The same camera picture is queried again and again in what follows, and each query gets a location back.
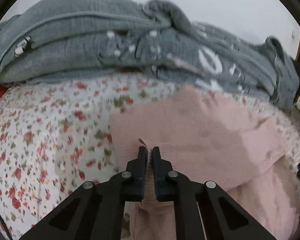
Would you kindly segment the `pink knit sweater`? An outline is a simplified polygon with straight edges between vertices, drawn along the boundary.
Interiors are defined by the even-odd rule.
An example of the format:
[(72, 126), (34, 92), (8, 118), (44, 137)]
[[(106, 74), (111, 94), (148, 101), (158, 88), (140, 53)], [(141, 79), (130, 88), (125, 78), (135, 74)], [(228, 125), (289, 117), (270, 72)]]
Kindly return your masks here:
[(199, 183), (215, 181), (275, 238), (295, 232), (298, 188), (285, 156), (289, 141), (273, 117), (183, 86), (170, 98), (112, 114), (110, 131), (120, 170), (140, 146), (158, 147), (174, 170)]

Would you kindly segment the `grey patterned quilt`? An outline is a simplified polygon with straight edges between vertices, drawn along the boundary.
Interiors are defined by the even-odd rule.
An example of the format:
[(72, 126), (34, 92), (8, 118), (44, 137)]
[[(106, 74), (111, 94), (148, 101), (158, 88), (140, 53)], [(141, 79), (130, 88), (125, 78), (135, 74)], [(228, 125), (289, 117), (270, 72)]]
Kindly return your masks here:
[(157, 79), (245, 93), (291, 108), (299, 86), (274, 37), (252, 44), (192, 22), (174, 3), (42, 0), (0, 24), (0, 84), (137, 69)]

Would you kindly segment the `floral bed sheet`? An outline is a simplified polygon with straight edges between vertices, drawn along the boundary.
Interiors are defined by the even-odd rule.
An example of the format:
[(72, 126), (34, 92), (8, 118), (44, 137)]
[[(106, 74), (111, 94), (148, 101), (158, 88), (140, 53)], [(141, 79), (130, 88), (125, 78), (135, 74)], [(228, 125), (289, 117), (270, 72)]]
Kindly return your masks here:
[[(110, 116), (139, 103), (170, 98), (183, 86), (191, 85), (119, 74), (10, 88), (0, 99), (0, 232), (4, 239), (22, 237), (83, 182), (103, 183), (123, 171), (114, 153)], [(299, 124), (271, 103), (218, 93), (275, 119), (289, 141), (285, 156), (300, 199)]]

